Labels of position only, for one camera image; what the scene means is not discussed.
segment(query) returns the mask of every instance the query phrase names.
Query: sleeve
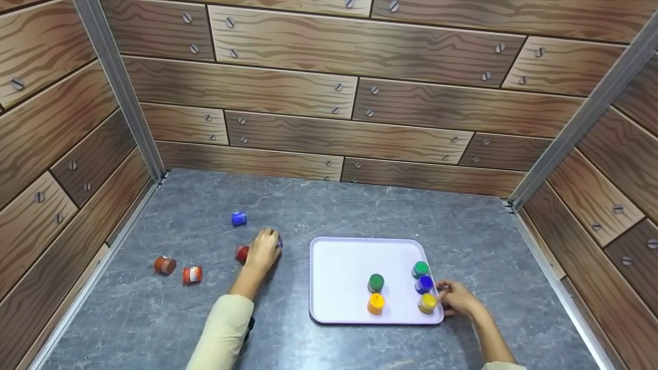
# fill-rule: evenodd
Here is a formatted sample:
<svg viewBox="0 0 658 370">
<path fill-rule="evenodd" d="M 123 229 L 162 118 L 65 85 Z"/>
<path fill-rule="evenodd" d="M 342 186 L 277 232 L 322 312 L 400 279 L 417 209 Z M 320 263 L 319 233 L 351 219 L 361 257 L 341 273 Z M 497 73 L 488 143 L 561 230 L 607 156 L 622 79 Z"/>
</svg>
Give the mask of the sleeve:
<svg viewBox="0 0 658 370">
<path fill-rule="evenodd" d="M 230 370 L 244 342 L 253 302 L 226 294 L 215 302 L 187 370 Z"/>
<path fill-rule="evenodd" d="M 487 362 L 484 364 L 482 370 L 527 370 L 525 366 L 517 365 L 509 362 Z"/>
</svg>

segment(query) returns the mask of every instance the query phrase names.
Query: white tray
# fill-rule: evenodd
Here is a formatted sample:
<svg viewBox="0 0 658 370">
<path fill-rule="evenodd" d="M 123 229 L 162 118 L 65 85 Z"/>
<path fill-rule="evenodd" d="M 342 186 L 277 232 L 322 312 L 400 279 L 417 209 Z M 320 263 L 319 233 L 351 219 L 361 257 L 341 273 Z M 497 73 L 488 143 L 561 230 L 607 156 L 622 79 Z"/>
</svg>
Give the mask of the white tray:
<svg viewBox="0 0 658 370">
<path fill-rule="evenodd" d="M 427 262 L 422 246 L 411 239 L 331 238 L 311 242 L 309 311 L 324 324 L 436 325 L 443 321 L 443 307 L 433 314 L 418 310 L 420 294 L 411 270 Z M 384 277 L 381 315 L 368 311 L 368 280 Z M 436 296 L 436 288 L 431 293 Z"/>
</svg>

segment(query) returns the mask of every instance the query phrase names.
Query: metal frame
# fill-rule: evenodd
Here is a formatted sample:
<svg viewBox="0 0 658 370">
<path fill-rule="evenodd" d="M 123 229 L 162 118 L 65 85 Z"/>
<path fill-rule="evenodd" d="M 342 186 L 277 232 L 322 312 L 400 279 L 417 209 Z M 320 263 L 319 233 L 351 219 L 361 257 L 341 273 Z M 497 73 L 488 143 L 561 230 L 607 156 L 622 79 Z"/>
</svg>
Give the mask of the metal frame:
<svg viewBox="0 0 658 370">
<path fill-rule="evenodd" d="M 658 11 L 635 36 L 507 200 L 518 211 L 658 49 Z"/>
<path fill-rule="evenodd" d="M 73 0 L 105 76 L 130 127 L 151 178 L 162 183 L 166 169 L 139 106 L 137 94 L 121 59 L 118 47 L 99 0 Z"/>
</svg>

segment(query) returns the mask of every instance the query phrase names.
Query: wall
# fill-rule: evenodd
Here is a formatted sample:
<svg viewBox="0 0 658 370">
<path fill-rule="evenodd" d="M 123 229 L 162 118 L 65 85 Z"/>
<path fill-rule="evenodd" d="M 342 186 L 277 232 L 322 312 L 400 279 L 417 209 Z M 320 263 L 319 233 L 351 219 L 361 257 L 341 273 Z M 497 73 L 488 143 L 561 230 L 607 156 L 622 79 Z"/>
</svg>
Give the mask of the wall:
<svg viewBox="0 0 658 370">
<path fill-rule="evenodd" d="M 619 369 L 658 369 L 658 55 L 521 217 Z"/>
<path fill-rule="evenodd" d="M 101 3 L 168 168 L 503 198 L 655 10 L 652 0 Z"/>
<path fill-rule="evenodd" d="M 26 369 L 149 174 L 71 0 L 0 0 L 0 369 Z"/>
</svg>

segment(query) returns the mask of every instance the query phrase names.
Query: gray marble surface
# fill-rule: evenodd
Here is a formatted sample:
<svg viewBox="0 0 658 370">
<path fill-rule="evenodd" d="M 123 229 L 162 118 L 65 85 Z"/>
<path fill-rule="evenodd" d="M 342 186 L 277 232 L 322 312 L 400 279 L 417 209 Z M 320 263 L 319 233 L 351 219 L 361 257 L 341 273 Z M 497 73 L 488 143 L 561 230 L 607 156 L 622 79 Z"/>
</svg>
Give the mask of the gray marble surface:
<svg viewBox="0 0 658 370">
<path fill-rule="evenodd" d="M 249 224 L 233 228 L 241 209 Z M 479 369 L 464 318 L 436 327 L 325 326 L 309 317 L 316 236 L 412 238 L 435 277 L 463 281 L 529 369 L 595 369 L 513 220 L 497 198 L 290 178 L 174 170 L 157 191 L 44 369 L 183 369 L 215 300 L 238 273 L 234 248 L 279 229 L 284 254 L 257 300 L 236 369 Z M 179 268 L 153 274 L 160 254 Z M 204 268 L 181 285 L 185 265 Z"/>
</svg>

